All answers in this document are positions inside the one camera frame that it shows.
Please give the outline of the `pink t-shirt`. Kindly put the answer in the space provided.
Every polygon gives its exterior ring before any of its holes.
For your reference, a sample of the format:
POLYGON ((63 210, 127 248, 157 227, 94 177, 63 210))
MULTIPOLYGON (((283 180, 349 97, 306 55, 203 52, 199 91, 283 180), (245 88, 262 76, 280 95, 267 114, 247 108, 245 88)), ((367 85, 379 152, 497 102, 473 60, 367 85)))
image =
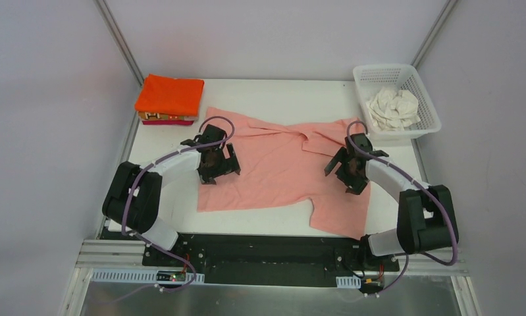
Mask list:
POLYGON ((364 235, 371 187, 360 195, 349 194, 339 179, 324 172, 344 146, 351 119, 285 126, 215 107, 206 115, 234 124, 231 143, 240 174, 200 185, 199 212, 284 207, 309 200, 310 227, 355 239, 364 235))

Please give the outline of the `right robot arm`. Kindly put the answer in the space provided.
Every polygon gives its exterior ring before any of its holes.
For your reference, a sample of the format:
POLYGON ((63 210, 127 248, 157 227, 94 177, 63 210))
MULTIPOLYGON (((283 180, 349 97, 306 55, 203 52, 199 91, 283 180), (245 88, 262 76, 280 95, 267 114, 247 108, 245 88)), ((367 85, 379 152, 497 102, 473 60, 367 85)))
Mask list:
POLYGON ((449 189, 414 179, 387 153, 376 150, 363 134, 345 138, 324 173, 333 172, 350 194, 360 195, 370 182, 378 184, 398 203, 396 227, 366 235, 363 248, 369 257, 422 254, 451 248, 458 255, 458 228, 449 189))

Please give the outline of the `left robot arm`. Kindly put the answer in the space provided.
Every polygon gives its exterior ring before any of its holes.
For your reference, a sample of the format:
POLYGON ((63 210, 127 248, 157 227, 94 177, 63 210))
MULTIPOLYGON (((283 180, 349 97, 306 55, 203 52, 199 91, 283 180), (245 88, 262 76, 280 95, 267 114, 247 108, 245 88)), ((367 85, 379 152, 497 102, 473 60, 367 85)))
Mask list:
POLYGON ((202 184, 211 185, 220 176, 240 174, 230 137, 222 128, 207 124, 175 151, 149 163, 121 163, 103 202, 103 215, 121 225, 123 232, 133 232, 150 244, 171 250, 178 233, 159 216, 162 189, 189 172, 196 172, 202 184))

